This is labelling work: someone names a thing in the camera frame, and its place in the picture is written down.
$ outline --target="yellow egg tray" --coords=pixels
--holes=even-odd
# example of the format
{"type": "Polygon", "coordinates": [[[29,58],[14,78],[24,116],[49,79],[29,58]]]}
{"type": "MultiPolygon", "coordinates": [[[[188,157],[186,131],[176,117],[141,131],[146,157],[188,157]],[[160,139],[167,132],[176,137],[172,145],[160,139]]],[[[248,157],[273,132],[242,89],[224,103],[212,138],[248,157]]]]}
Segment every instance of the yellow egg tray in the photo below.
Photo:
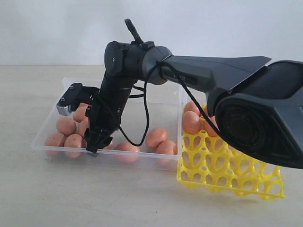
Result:
{"type": "Polygon", "coordinates": [[[284,198],[279,166],[251,158],[205,130],[195,135],[183,131],[177,180],[188,188],[202,185],[212,192],[231,190],[237,196],[284,198]]]}

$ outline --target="table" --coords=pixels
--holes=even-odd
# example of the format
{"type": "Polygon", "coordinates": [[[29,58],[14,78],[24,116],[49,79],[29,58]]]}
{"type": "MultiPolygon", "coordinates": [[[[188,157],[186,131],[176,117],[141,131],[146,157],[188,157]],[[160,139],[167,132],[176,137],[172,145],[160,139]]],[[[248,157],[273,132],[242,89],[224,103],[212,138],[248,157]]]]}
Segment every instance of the table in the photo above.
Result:
{"type": "Polygon", "coordinates": [[[188,189],[171,171],[49,162],[33,151],[62,78],[98,79],[103,72],[103,66],[0,66],[1,227],[301,225],[303,170],[281,168],[285,198],[262,201],[188,189]]]}

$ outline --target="clear plastic tray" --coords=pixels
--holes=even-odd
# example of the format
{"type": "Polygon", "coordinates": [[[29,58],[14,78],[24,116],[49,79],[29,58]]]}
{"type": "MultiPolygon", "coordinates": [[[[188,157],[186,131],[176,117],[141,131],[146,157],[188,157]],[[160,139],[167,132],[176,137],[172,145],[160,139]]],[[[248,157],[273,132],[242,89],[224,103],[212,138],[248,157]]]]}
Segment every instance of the clear plastic tray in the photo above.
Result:
{"type": "MultiPolygon", "coordinates": [[[[63,92],[58,96],[57,101],[64,94],[66,89],[72,83],[82,83],[84,86],[94,86],[100,87],[102,80],[95,79],[74,79],[74,78],[64,78],[63,92]]],[[[143,86],[142,82],[138,82],[137,86],[143,86]]],[[[132,94],[138,94],[138,91],[132,91],[132,94]]],[[[47,147],[44,145],[45,140],[51,134],[57,132],[56,122],[61,116],[58,114],[56,109],[56,103],[53,105],[48,117],[43,123],[41,129],[37,133],[36,137],[32,142],[32,148],[34,150],[47,151],[47,150],[58,150],[61,151],[61,160],[67,160],[64,157],[64,152],[82,152],[81,156],[88,156],[91,154],[84,148],[65,148],[65,147],[47,147]]],[[[113,134],[113,147],[111,150],[98,150],[98,155],[94,159],[98,160],[101,164],[109,165],[127,165],[127,166],[137,166],[142,168],[156,168],[156,169],[167,169],[176,170],[177,162],[182,154],[182,109],[186,104],[187,94],[183,88],[172,82],[167,82],[163,85],[152,85],[147,86],[147,102],[150,114],[150,127],[149,130],[161,126],[164,127],[169,134],[169,140],[174,141],[178,147],[177,155],[164,155],[156,154],[155,149],[148,148],[145,143],[140,147],[141,152],[139,153],[139,158],[137,161],[129,164],[119,162],[116,159],[116,155],[134,155],[129,151],[117,151],[114,150],[115,146],[126,141],[124,136],[120,131],[113,134]],[[170,159],[169,164],[166,166],[161,166],[158,164],[157,159],[164,158],[170,159]]],[[[143,105],[143,99],[129,99],[125,110],[122,114],[121,126],[128,135],[128,137],[135,143],[141,141],[142,135],[145,130],[146,119],[145,110],[143,105]]]]}

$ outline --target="white wall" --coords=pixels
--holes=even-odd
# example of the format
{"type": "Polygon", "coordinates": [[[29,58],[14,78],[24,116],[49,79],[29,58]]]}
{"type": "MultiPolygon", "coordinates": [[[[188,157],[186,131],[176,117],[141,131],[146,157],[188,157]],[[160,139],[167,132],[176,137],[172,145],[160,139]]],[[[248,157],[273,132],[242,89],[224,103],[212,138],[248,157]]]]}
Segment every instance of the white wall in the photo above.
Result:
{"type": "Polygon", "coordinates": [[[0,65],[103,64],[112,40],[303,61],[303,0],[0,0],[0,65]]]}

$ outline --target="robotic arm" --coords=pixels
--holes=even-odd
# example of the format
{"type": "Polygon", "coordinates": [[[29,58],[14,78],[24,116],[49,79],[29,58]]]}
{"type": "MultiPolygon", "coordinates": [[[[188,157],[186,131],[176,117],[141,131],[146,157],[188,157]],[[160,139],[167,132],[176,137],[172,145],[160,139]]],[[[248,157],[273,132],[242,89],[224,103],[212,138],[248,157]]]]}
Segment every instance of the robotic arm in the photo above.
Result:
{"type": "MultiPolygon", "coordinates": [[[[146,104],[147,83],[172,81],[182,85],[232,147],[267,163],[303,169],[303,62],[277,61],[266,66],[271,59],[263,56],[175,56],[166,47],[143,42],[132,22],[127,19],[125,23],[134,41],[107,45],[100,89],[73,84],[57,104],[61,115],[75,111],[80,102],[89,104],[89,128],[84,136],[88,151],[104,148],[112,133],[121,130],[121,115],[129,98],[142,96],[146,104]],[[138,80],[145,82],[143,89],[135,86],[138,80]],[[208,113],[215,116],[218,128],[187,87],[206,94],[208,113]],[[143,94],[131,96],[133,88],[143,94]]],[[[137,146],[144,141],[148,122],[147,115],[147,128],[137,146]]]]}

